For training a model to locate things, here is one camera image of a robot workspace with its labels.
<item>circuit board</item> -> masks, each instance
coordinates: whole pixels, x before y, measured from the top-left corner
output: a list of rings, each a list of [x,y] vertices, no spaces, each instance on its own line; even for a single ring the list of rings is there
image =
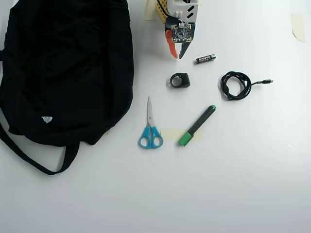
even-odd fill
[[[191,24],[180,23],[179,25],[172,25],[172,42],[184,43],[191,42]]]

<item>black cable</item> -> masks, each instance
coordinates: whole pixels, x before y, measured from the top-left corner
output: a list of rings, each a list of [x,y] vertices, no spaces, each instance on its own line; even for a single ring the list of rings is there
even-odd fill
[[[230,94],[229,93],[229,87],[227,86],[228,80],[232,77],[237,78],[242,83],[242,85],[244,87],[244,90],[240,94],[238,94],[237,96]],[[222,77],[221,85],[222,85],[222,90],[223,90],[224,94],[228,97],[229,100],[242,100],[249,95],[249,93],[252,90],[252,85],[268,84],[268,83],[273,83],[273,80],[268,79],[268,80],[263,80],[260,82],[252,83],[246,74],[231,71]]]
[[[173,17],[169,14],[166,13],[166,10],[164,10],[164,7],[162,6],[162,4],[160,3],[160,0],[157,0],[157,3],[159,4],[159,6],[161,7],[161,10],[163,11],[163,13],[168,17],[168,18],[174,18],[174,19],[177,19],[179,20],[179,18],[176,18],[176,17]]]

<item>green marker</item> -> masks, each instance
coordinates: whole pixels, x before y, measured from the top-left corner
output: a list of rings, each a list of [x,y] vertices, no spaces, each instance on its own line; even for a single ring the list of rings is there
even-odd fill
[[[178,141],[179,145],[186,146],[190,140],[193,138],[194,133],[204,124],[204,122],[216,111],[216,106],[211,105],[208,109],[200,116],[200,118],[195,122],[194,125],[181,137]]]

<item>scissors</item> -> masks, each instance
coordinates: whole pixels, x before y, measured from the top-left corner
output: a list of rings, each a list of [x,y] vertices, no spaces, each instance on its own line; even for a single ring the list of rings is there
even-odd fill
[[[148,113],[147,113],[147,126],[144,130],[144,133],[142,134],[142,136],[139,139],[139,145],[144,148],[144,149],[157,149],[159,147],[161,147],[163,145],[163,137],[161,136],[161,134],[159,133],[159,131],[157,130],[155,124],[154,124],[154,117],[152,114],[152,106],[151,106],[151,99],[150,97],[148,97]],[[144,146],[142,145],[141,141],[142,139],[146,138],[147,139],[147,145]],[[159,139],[159,145],[155,144],[155,139],[158,138]]]

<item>tape piece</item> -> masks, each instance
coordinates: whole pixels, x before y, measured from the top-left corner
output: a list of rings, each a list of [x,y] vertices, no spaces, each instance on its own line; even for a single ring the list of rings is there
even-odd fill
[[[145,20],[153,20],[156,15],[156,0],[146,0]]]
[[[161,136],[165,141],[178,141],[182,135],[185,134],[187,130],[185,129],[161,129]],[[198,130],[195,132],[191,142],[202,142],[203,141],[203,131]]]
[[[306,42],[305,23],[302,14],[292,14],[292,33],[297,40]]]

